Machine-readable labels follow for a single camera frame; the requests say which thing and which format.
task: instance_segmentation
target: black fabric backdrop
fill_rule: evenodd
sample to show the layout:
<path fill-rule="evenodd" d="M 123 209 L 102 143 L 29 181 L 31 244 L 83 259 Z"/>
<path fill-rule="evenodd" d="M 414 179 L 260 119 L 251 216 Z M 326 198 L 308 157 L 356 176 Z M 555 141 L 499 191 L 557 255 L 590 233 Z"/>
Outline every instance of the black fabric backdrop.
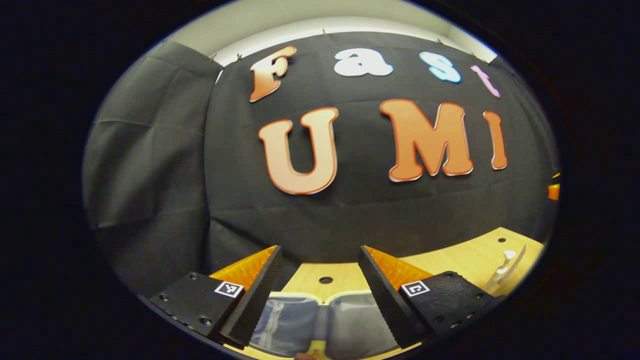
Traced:
<path fill-rule="evenodd" d="M 249 102 L 258 60 L 287 46 L 281 87 Z M 394 67 L 387 76 L 345 77 L 334 55 L 364 47 Z M 460 83 L 437 79 L 419 54 L 450 59 Z M 501 60 L 473 56 L 419 38 L 338 33 L 276 45 L 224 68 L 167 42 L 139 60 L 112 89 L 96 117 L 84 163 L 88 217 L 118 276 L 151 295 L 188 271 L 211 273 L 269 245 L 282 245 L 280 290 L 301 262 L 356 261 L 366 244 L 394 256 L 441 249 L 506 227 L 538 241 L 551 228 L 547 186 L 559 171 L 554 139 L 532 94 Z M 470 67 L 490 77 L 496 99 Z M 469 175 L 442 172 L 393 183 L 389 99 L 414 101 L 429 121 L 440 103 L 465 109 Z M 268 176 L 258 130 L 292 120 L 291 161 L 312 170 L 308 129 L 300 116 L 336 107 L 338 169 L 313 195 L 289 195 Z M 492 142 L 482 114 L 502 119 L 508 166 L 491 167 Z"/>

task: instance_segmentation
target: white ceiling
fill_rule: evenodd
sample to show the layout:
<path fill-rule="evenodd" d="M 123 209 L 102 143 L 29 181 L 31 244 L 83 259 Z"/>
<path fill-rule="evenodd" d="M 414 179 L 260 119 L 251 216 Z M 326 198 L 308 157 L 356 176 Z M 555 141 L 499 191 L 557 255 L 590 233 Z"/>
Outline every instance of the white ceiling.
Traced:
<path fill-rule="evenodd" d="M 238 0 L 190 22 L 172 40 L 208 56 L 218 53 L 216 61 L 226 65 L 236 60 L 236 53 L 246 56 L 294 38 L 321 34 L 323 28 L 327 33 L 361 28 L 440 38 L 486 61 L 495 57 L 464 31 L 403 0 Z"/>

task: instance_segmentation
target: light wood surface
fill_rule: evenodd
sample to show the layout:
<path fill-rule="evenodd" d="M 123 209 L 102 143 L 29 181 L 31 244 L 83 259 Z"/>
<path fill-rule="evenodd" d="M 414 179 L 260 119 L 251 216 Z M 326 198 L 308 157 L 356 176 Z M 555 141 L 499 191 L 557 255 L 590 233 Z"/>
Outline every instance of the light wood surface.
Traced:
<path fill-rule="evenodd" d="M 499 242 L 499 238 L 504 238 L 506 241 Z M 496 230 L 457 245 L 401 259 L 432 274 L 440 274 L 445 271 L 457 272 L 472 284 L 482 288 L 498 266 L 503 264 L 503 252 L 511 250 L 516 253 L 516 256 L 520 255 L 525 244 L 527 244 L 527 250 L 520 264 L 515 268 L 513 275 L 505 284 L 496 287 L 491 292 L 493 296 L 499 296 L 511 292 L 529 273 L 529 270 L 535 265 L 543 251 L 544 246 L 541 243 L 499 227 Z M 333 282 L 321 284 L 319 282 L 321 277 L 331 277 Z M 298 268 L 298 271 L 284 289 L 281 292 L 274 292 L 272 295 L 286 296 L 288 293 L 309 294 L 311 297 L 320 299 L 321 304 L 327 304 L 336 295 L 352 291 L 370 291 L 357 263 L 304 263 Z M 243 351 L 230 348 L 262 360 L 291 359 L 265 354 L 250 347 L 246 347 Z M 367 360 L 385 359 L 411 348 L 396 349 Z"/>

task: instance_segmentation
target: blue letter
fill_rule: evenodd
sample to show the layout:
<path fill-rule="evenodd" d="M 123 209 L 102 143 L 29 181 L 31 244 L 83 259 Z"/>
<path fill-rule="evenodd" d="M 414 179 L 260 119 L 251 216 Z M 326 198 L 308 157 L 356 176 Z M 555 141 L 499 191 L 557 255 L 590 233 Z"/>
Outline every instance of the blue letter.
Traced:
<path fill-rule="evenodd" d="M 451 81 L 452 83 L 460 82 L 460 73 L 453 68 L 453 64 L 449 59 L 442 55 L 423 52 L 420 53 L 420 59 L 431 65 L 429 70 L 442 81 Z"/>

